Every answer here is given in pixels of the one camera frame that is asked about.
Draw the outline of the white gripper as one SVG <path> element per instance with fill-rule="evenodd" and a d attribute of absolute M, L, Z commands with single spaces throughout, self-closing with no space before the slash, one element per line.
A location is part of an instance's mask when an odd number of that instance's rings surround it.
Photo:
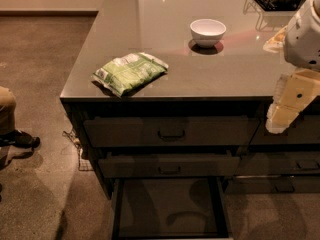
<path fill-rule="evenodd" d="M 306 0 L 263 49 L 271 53 L 284 49 L 285 60 L 301 67 L 280 77 L 267 112 L 266 129 L 280 134 L 320 95 L 320 0 Z"/>

